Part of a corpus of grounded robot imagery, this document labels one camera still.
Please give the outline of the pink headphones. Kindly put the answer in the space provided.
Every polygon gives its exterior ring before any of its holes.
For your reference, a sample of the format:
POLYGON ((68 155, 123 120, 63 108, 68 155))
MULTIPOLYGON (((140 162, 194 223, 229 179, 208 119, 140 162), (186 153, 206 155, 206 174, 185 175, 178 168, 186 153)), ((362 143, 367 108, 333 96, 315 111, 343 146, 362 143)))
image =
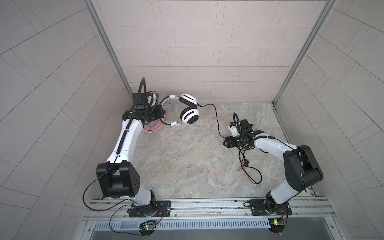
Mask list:
POLYGON ((151 123, 147 123, 143 127, 143 131, 145 133, 156 133, 159 130, 161 130, 163 128, 163 126, 164 126, 164 124, 162 122, 151 122, 151 123))

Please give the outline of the white black headphones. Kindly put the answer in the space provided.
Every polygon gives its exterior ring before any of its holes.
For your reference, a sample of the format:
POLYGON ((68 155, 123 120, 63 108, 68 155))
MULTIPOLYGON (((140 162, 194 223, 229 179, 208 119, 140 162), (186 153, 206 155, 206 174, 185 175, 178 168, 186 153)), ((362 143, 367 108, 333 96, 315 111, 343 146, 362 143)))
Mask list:
POLYGON ((179 102, 187 105, 187 107, 184 110, 182 110, 182 112, 180 114, 180 119, 181 120, 179 122, 175 121, 175 122, 172 122, 172 123, 168 124, 168 123, 165 122, 164 114, 163 114, 163 116, 160 118, 160 121, 164 125, 168 125, 168 126, 171 126, 171 127, 178 127, 181 124, 191 125, 191 124, 195 123, 199 119, 200 112, 198 110, 198 106, 199 106, 198 100, 195 97, 193 97, 192 95, 182 94, 180 96, 169 95, 169 96, 165 97, 160 102, 161 111, 165 112, 164 104, 167 101, 169 101, 169 100, 179 100, 179 102))

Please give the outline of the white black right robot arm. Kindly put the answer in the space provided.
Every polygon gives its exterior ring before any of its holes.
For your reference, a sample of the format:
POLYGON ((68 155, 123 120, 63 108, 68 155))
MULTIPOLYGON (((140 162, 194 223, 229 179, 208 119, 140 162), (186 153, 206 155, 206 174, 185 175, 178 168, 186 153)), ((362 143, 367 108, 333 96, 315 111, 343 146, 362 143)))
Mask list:
POLYGON ((288 144, 261 130, 254 131, 253 125, 246 119, 240 121, 236 113, 233 114, 233 121, 228 129, 232 135, 225 138, 223 145, 228 149, 239 149, 241 168, 248 166, 243 154, 254 148, 277 157, 284 164, 286 179, 266 194, 264 205, 268 214, 278 214, 291 198, 324 179, 309 146, 288 144))

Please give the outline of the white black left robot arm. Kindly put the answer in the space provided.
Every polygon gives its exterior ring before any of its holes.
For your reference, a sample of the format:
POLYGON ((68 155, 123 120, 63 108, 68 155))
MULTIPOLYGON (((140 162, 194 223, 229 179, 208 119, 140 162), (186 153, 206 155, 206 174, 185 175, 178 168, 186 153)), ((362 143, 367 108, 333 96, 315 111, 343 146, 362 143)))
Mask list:
POLYGON ((165 112, 160 110, 159 95, 154 91, 134 94, 134 98, 134 105, 122 116, 117 144, 106 163, 98 164, 96 174, 104 197, 129 198, 135 205, 132 216, 152 217, 157 211, 156 197, 141 186, 133 156, 144 125, 158 120, 165 112))

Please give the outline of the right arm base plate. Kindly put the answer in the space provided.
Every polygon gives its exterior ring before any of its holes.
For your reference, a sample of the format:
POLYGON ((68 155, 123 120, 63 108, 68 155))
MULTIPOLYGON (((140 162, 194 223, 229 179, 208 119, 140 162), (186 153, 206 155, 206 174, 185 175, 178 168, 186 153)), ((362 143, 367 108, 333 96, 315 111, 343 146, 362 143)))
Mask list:
POLYGON ((292 215, 288 202, 276 204, 273 199, 249 200, 244 203, 244 207, 250 208, 253 216, 292 215))

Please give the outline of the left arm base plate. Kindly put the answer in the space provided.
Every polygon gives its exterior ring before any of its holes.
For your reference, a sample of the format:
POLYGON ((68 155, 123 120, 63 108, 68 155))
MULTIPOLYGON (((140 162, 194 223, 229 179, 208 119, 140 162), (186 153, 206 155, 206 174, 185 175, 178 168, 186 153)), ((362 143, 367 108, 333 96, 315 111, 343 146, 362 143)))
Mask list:
POLYGON ((154 218, 154 217, 169 217, 171 210, 171 201, 156 201, 156 203, 151 203, 146 206, 136 206, 135 204, 131 205, 131 208, 128 209, 128 214, 130 218, 154 218))

